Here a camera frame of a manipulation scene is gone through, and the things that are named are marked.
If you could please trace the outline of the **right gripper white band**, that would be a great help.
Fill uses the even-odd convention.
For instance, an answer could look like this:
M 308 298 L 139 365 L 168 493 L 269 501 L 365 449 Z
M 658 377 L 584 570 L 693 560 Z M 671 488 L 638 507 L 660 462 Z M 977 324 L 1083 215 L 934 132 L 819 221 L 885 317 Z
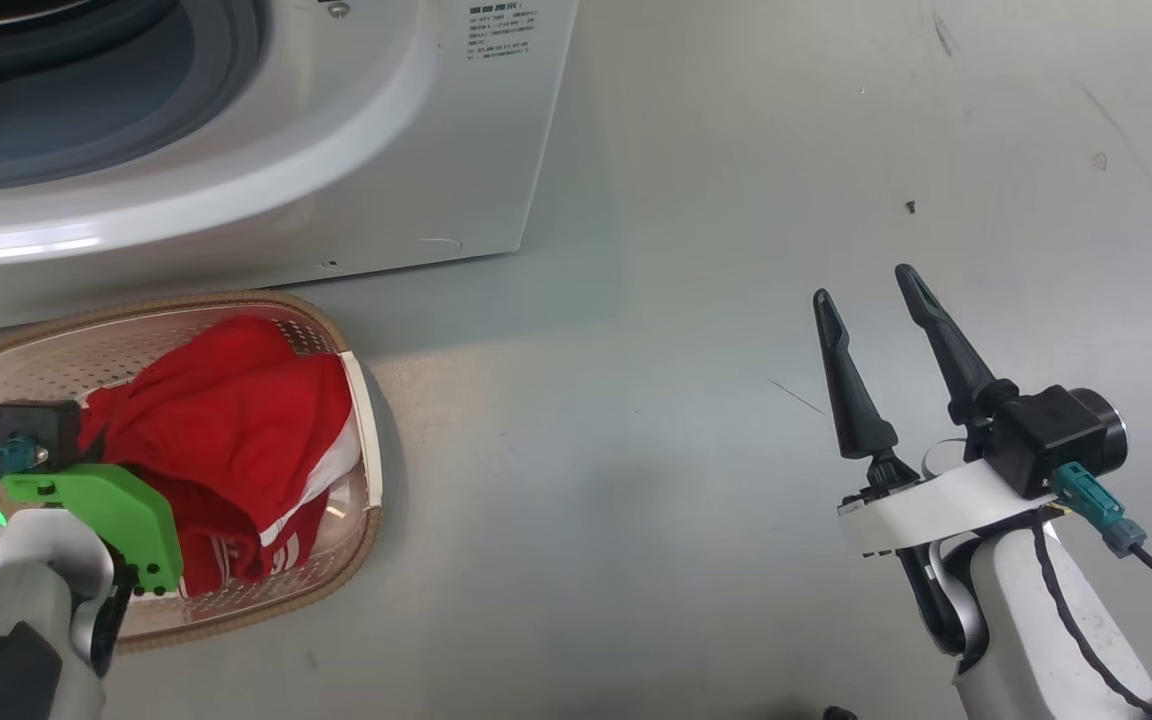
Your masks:
M 900 264 L 893 273 L 911 319 L 929 338 L 948 391 L 952 423 L 977 427 L 1005 402 L 1020 397 L 1015 382 L 992 373 L 918 270 Z M 850 354 L 844 319 L 824 288 L 814 291 L 813 314 L 838 454 L 867 460 L 870 491 L 900 488 L 888 497 L 855 498 L 838 506 L 847 547 L 861 555 L 911 548 L 973 532 L 1055 501 L 1051 493 L 1020 497 L 988 462 L 969 462 L 918 483 L 920 475 L 896 455 L 896 430 L 882 419 L 870 397 Z

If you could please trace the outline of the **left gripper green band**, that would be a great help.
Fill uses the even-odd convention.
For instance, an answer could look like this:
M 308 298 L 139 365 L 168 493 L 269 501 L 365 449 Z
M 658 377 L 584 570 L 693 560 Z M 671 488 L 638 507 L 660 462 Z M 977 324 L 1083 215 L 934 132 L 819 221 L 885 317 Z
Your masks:
M 172 506 L 126 468 L 79 462 L 56 473 L 10 473 L 6 493 L 17 503 L 63 507 L 116 550 L 150 594 L 179 592 L 184 570 Z

